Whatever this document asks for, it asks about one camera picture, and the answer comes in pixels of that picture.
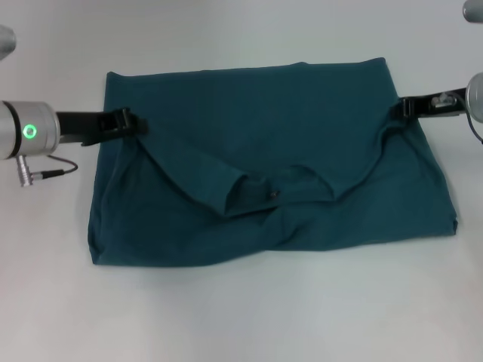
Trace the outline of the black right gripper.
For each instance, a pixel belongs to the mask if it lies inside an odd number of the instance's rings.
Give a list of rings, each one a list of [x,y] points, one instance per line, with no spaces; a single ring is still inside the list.
[[[399,121],[417,118],[450,117],[465,112],[466,88],[448,90],[419,97],[401,97],[389,115]]]

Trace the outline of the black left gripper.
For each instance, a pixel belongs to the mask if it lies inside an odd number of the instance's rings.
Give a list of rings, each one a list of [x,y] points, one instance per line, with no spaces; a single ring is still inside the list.
[[[111,112],[57,112],[60,143],[92,146],[107,139],[133,137],[148,132],[147,120],[129,108]]]

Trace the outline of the teal blue printed T-shirt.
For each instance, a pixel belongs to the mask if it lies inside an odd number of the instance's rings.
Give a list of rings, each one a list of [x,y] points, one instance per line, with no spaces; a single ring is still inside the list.
[[[196,267],[263,251],[452,236],[457,213],[383,58],[106,77],[144,135],[100,146],[95,265]]]

